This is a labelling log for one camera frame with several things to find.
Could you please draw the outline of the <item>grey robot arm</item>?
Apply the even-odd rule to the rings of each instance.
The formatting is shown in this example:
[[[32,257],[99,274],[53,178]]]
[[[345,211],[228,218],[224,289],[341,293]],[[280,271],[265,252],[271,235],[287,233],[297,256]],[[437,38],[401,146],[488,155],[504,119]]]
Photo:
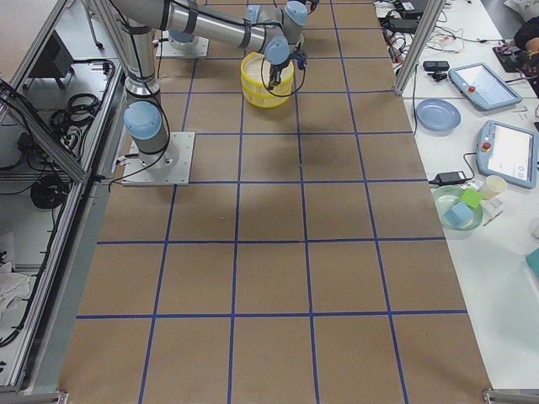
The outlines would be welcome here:
[[[249,6],[242,18],[196,1],[113,1],[110,5],[120,18],[128,60],[125,90],[130,105],[124,113],[125,128],[145,169],[174,160],[154,65],[154,31],[177,32],[189,40],[216,40],[259,53],[269,63],[268,89],[280,84],[280,75],[291,61],[300,69],[307,64],[301,39],[308,11],[302,1],[289,1],[282,8]]]

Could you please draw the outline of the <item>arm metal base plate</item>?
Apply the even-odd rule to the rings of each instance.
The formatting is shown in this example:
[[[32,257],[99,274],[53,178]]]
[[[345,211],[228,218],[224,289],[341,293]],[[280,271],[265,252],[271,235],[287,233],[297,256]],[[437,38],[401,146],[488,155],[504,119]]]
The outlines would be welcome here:
[[[132,140],[130,154],[136,156],[126,160],[121,183],[126,186],[188,185],[194,148],[194,132],[173,132],[162,157],[160,153],[141,154]]]
[[[209,48],[209,40],[194,37],[192,41],[180,42],[164,36],[159,41],[156,57],[162,59],[205,59]]]

